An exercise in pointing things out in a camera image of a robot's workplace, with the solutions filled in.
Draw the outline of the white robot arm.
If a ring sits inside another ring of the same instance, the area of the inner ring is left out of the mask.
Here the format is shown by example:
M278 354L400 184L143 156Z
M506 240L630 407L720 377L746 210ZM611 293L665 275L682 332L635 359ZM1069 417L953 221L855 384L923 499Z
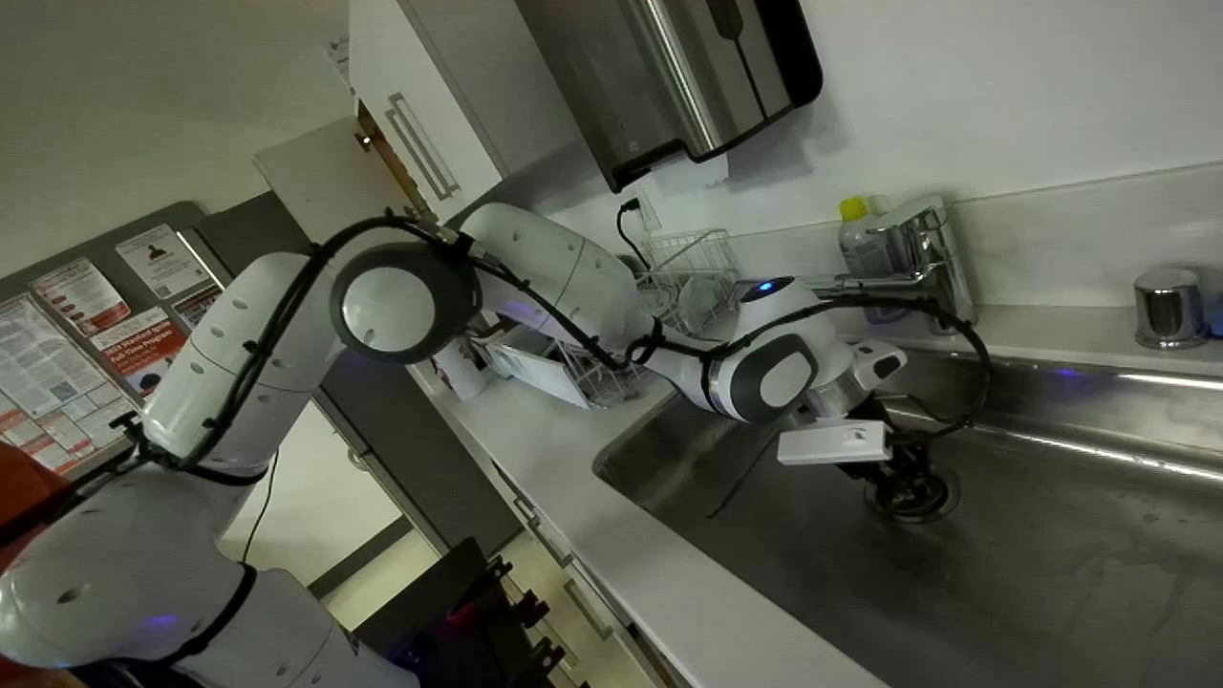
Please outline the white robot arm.
M834 308L764 275L729 289L721 332L691 335L623 257L509 202L453 233L374 215L263 252L128 417L134 465L3 564L0 651L37 671L130 666L192 688L435 688L435 656L364 640L295 573L222 547L344 359L426 361L492 312L665 377L701 414L778 425L792 463L885 465L895 442L871 401L905 352L840 332Z

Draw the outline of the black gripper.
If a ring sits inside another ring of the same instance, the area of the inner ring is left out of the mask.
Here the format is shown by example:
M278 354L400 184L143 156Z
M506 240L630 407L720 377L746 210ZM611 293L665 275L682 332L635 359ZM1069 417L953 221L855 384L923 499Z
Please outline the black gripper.
M924 442L901 442L887 463L865 463L855 470L855 481L865 484L868 503L887 516L877 496L895 481L895 477L913 477L913 474L937 474L929 463Z

